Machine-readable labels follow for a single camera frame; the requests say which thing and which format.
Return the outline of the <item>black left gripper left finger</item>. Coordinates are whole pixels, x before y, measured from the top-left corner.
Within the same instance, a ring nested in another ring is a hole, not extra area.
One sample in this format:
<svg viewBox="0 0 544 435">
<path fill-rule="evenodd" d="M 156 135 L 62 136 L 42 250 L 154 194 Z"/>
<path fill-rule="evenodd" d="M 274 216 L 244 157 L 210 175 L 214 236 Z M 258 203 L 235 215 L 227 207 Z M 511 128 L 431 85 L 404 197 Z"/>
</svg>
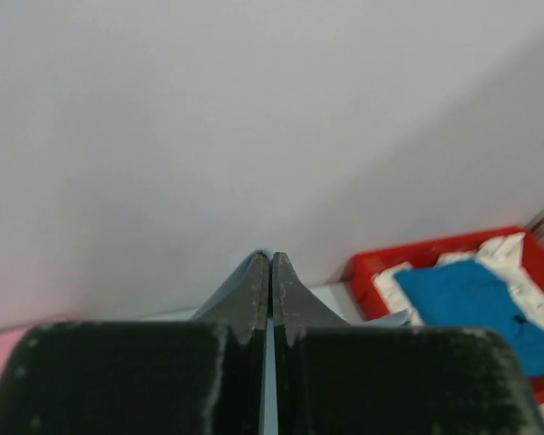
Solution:
<svg viewBox="0 0 544 435">
<path fill-rule="evenodd" d="M 259 434 L 270 262 L 187 321 L 38 325 L 0 376 L 0 434 Z"/>
</svg>

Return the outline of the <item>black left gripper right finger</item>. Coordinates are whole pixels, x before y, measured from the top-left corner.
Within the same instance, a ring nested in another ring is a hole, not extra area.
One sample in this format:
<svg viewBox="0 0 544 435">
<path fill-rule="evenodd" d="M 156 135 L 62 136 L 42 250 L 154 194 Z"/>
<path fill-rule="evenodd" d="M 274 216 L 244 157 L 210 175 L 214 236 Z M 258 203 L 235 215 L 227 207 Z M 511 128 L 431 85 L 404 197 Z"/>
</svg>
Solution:
<svg viewBox="0 0 544 435">
<path fill-rule="evenodd" d="M 273 256 L 282 434 L 544 434 L 512 349 L 486 328 L 352 325 Z"/>
</svg>

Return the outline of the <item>grey polo shirt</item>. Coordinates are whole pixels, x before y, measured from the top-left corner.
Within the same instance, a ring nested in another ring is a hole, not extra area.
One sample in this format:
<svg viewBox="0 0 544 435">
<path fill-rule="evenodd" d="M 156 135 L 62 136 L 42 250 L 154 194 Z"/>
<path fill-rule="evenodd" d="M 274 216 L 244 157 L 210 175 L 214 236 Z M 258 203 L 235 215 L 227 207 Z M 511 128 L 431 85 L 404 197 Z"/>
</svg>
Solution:
<svg viewBox="0 0 544 435">
<path fill-rule="evenodd" d="M 191 323 L 209 367 L 205 433 L 393 433 L 399 394 L 384 367 L 407 327 L 346 322 L 287 255 L 250 254 Z"/>
</svg>

